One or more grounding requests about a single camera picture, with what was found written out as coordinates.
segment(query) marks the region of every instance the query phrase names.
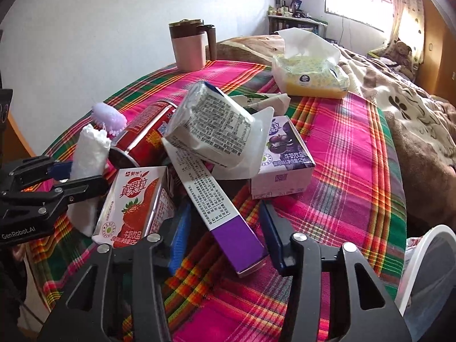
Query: pink travel mug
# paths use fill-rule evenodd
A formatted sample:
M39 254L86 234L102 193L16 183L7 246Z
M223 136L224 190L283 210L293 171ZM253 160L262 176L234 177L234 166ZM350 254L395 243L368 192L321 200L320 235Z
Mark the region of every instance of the pink travel mug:
M209 43L210 60L217 60L217 42L213 25L205 25L202 19L184 19L171 23L169 27L177 69L181 72L195 72L206 65L205 33Z

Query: beige blanket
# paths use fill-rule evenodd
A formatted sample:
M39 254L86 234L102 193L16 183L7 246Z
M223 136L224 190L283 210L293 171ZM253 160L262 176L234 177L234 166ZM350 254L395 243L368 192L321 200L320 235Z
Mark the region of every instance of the beige blanket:
M219 59L269 64L279 36L240 37L218 45ZM401 167L407 211L430 226L456 230L456 109L394 74L381 61L339 47L351 92L385 114Z

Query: cable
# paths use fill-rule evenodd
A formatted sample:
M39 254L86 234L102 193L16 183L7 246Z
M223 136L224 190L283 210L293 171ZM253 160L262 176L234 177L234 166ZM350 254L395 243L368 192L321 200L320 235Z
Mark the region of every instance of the cable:
M13 297L13 299L15 299L17 302L19 302L19 304L21 306L24 307L24 309L26 309L27 312L30 313L30 315L33 316L33 318L39 322L41 325L44 325L44 322L43 320L41 320L38 316L36 316L31 309L28 308L28 306L24 303L24 301L22 301L21 297L19 296L18 294L18 290L16 288L16 286L14 285L12 279L10 278L10 276L8 275L8 273L6 272L6 270L4 269L4 266L3 264L0 262L0 270L2 270L3 272L3 276L1 278L2 282L4 285L6 285L6 287L8 288L8 290L10 291L10 295Z
M24 307L24 309L26 309L26 311L33 316L33 318L39 322L41 325L44 325L44 321L41 320L38 316L36 316L33 311L31 309L28 308L28 306L26 304L24 304L23 302L20 302L21 303L21 306Z
M352 44L352 25L351 20L348 20L348 34L350 35L350 50L353 51L353 44Z
M342 36L343 36L343 17L342 17L342 34L341 34L341 38L339 40L339 46L341 46Z

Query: metal screw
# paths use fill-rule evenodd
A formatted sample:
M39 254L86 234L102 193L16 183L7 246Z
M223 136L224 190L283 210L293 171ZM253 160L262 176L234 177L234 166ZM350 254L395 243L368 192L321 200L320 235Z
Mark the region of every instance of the metal screw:
M351 243L351 242L345 242L343 244L343 249L345 249L347 252L356 252L356 245Z
M297 240L298 242L304 242L305 240L307 240L307 235L303 233L294 233L293 239Z
M97 248L98 253L106 253L109 251L109 244L100 244Z
M160 234L157 234L157 233L152 233L147 236L147 240L152 243L158 242L160 239L161 239L161 236L160 236Z

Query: curtain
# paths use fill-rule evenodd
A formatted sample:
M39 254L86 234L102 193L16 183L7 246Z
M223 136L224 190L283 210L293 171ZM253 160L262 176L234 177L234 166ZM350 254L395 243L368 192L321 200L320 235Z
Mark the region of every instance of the curtain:
M423 0L393 0L394 19L386 48L374 50L379 56L394 52L398 40L412 50L413 72L423 62L425 42L425 14Z

